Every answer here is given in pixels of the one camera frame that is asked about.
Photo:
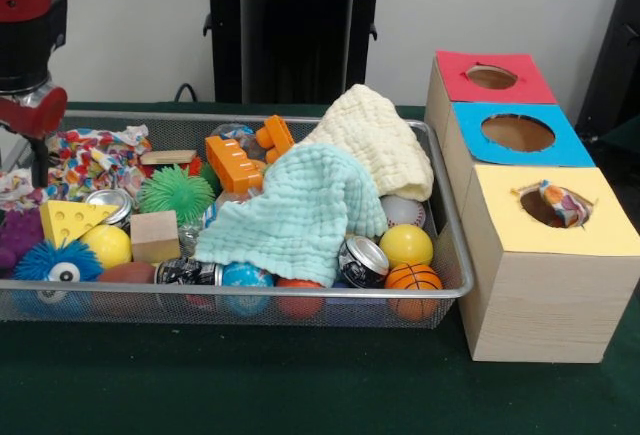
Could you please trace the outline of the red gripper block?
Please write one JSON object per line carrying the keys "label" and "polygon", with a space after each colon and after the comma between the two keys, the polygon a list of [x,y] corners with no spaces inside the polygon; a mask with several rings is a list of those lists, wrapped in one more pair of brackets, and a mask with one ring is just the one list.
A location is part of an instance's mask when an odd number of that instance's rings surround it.
{"label": "red gripper block", "polygon": [[44,139],[37,138],[43,138],[59,126],[66,105],[66,91],[54,85],[43,85],[25,95],[1,97],[1,124],[16,134],[30,138],[34,188],[48,185],[49,170],[48,148]]}

